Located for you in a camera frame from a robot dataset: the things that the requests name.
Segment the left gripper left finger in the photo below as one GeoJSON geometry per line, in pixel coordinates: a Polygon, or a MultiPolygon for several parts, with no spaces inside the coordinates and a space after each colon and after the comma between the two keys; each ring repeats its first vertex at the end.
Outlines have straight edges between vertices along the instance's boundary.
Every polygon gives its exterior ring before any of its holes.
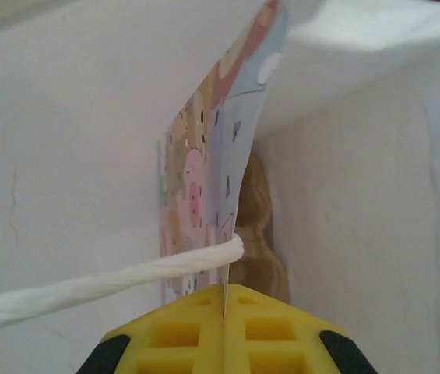
{"type": "Polygon", "coordinates": [[[212,285],[106,333],[79,373],[223,373],[224,287],[212,285]]]}

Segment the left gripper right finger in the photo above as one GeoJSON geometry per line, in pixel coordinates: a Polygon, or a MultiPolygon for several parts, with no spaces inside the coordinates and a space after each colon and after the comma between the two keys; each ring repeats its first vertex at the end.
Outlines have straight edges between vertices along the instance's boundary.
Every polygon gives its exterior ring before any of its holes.
{"type": "Polygon", "coordinates": [[[250,288],[228,286],[226,373],[363,373],[344,330],[250,288]]]}

